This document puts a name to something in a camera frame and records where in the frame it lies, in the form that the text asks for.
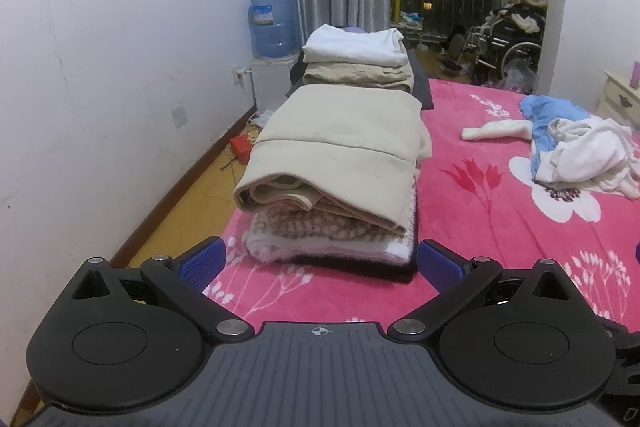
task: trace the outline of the stack of folded clothes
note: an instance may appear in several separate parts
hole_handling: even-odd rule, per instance
[[[336,49],[341,60],[382,69],[408,63],[393,32],[335,39],[333,47],[313,36],[305,47],[312,64],[339,65]],[[359,84],[367,84],[366,77]],[[249,253],[263,262],[319,263],[395,280],[411,276],[415,179],[431,156],[420,110],[402,89],[330,82],[296,90],[261,132],[234,192],[238,207],[254,213]]]
[[[414,89],[414,73],[396,29],[360,34],[325,24],[311,34],[303,51],[305,84]]]

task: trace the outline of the plastic bag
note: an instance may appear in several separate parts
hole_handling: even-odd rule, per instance
[[[538,76],[529,69],[522,58],[514,58],[504,67],[504,89],[506,91],[531,94],[538,85]]]

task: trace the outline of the gray gripper base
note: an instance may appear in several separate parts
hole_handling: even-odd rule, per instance
[[[266,323],[255,338],[214,349],[201,373],[161,403],[131,413],[96,417],[49,407],[30,425],[604,427],[617,424],[594,405],[547,415],[494,409],[467,396],[443,377],[426,349],[386,340],[373,323]]]

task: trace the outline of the drawer handle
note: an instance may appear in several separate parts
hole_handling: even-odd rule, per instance
[[[629,99],[623,94],[620,95],[620,105],[626,109],[633,107],[633,104],[629,102]]]

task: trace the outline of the pink bedspread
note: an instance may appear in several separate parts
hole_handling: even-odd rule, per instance
[[[640,202],[596,192],[552,193],[530,181],[526,142],[460,140],[463,127],[522,119],[521,95],[440,80],[431,80],[431,91],[435,109],[422,119],[433,158],[417,184],[419,238],[433,238],[468,259],[493,257],[505,267],[557,259],[596,313],[640,329]],[[250,220],[239,211],[233,215],[223,234],[226,267],[204,293],[255,328],[266,320],[379,321],[386,328],[436,295],[420,275],[402,284],[259,263],[244,243]]]

